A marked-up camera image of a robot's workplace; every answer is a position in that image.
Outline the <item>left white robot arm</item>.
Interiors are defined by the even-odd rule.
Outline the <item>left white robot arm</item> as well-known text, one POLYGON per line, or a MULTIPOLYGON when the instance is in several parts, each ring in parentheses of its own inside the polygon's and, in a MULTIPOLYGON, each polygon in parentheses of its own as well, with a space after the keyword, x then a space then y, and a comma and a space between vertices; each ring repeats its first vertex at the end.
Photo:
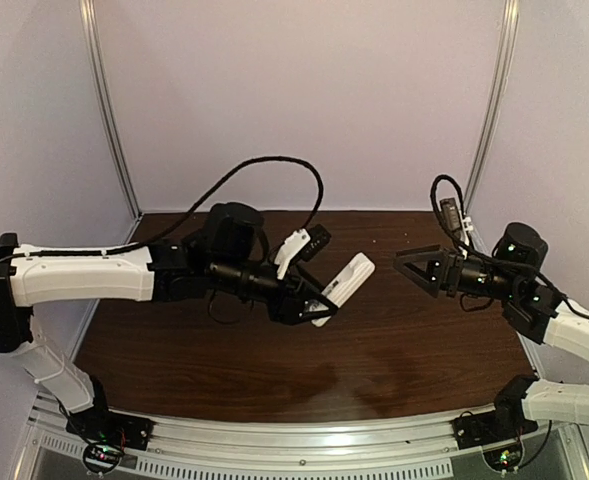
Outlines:
POLYGON ((303 226, 269 254, 264 217, 237 202, 218 203, 177 243, 159 239, 105 249, 50 250, 0 237, 0 354, 13 356, 73 419, 111 413, 100 381, 76 367, 32 321, 37 304, 86 299, 178 302, 225 292, 266 306, 284 325, 325 320, 339 302, 298 267, 330 239, 303 226))

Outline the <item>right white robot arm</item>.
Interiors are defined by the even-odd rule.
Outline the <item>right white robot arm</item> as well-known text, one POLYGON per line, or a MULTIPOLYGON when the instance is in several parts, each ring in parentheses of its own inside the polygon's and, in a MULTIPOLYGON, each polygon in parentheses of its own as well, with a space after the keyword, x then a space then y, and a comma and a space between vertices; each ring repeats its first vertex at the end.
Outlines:
MULTIPOLYGON (((503 318, 523 337, 589 362, 589 312, 543 279, 547 252, 536 230, 512 222, 490 256, 430 246, 398 252, 393 266, 432 297, 497 301, 503 318)), ((539 421, 589 425, 589 385, 517 376, 496 395, 494 412, 511 433, 539 421)))

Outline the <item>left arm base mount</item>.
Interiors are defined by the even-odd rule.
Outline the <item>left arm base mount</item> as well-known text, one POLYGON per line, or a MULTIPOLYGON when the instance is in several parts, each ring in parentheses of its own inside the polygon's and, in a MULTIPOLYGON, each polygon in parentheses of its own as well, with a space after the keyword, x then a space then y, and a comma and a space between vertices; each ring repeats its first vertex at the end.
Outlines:
POLYGON ((122 466, 127 449, 145 451, 155 425, 149 418, 112 411, 103 418, 87 412, 63 414, 67 421, 66 431, 85 443, 81 453, 84 467, 98 477, 122 466))

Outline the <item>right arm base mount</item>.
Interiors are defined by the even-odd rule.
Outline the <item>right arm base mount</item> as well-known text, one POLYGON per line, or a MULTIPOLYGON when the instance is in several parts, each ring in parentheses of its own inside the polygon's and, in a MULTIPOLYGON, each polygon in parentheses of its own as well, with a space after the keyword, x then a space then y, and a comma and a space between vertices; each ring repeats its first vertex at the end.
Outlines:
POLYGON ((521 426, 505 427, 495 410, 464 411, 451 421, 459 450, 479 447, 485 465, 501 475, 516 473, 525 462, 525 434, 538 430, 538 424, 525 421, 521 426))

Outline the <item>white remote control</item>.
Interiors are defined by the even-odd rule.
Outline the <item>white remote control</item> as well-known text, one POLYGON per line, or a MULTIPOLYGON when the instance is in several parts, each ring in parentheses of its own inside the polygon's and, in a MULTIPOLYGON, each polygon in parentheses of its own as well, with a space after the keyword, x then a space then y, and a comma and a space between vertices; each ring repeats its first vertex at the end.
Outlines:
POLYGON ((375 271, 375 264, 363 253, 352 260, 323 289, 324 299, 341 308, 375 271))

